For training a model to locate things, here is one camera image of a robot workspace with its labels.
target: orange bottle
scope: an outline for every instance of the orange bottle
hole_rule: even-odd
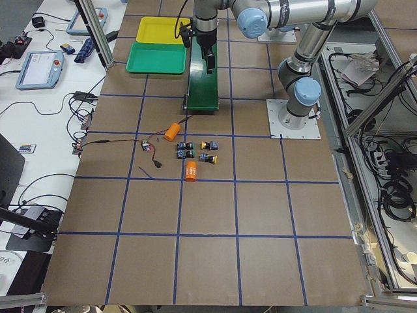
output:
[[[177,123],[173,123],[171,127],[168,128],[166,131],[164,138],[168,140],[169,142],[172,142],[177,134],[180,132],[181,126]]]
[[[197,179],[197,163],[194,161],[188,161],[185,166],[185,180],[195,181]]]

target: yellow tray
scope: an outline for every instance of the yellow tray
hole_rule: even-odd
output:
[[[181,37],[175,39],[174,28],[177,18],[163,18],[145,16],[141,19],[139,30],[137,31],[136,41],[145,44],[182,44]],[[178,22],[177,34],[181,22],[189,24],[189,18],[180,18]]]

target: power adapter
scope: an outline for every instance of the power adapter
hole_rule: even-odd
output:
[[[45,26],[45,19],[42,16],[32,18],[32,25],[34,28],[41,28]]]
[[[93,93],[84,93],[83,91],[76,91],[73,96],[74,100],[78,101],[95,101],[98,97]]]

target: green conveyor belt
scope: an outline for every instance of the green conveyor belt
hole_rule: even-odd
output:
[[[217,63],[217,44],[213,46]],[[217,65],[212,74],[207,74],[206,62],[201,57],[201,48],[193,37],[190,62],[190,82],[186,109],[190,111],[219,110],[217,88]]]

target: battery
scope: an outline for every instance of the battery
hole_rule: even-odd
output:
[[[76,50],[69,44],[62,44],[59,46],[66,54],[73,54]]]

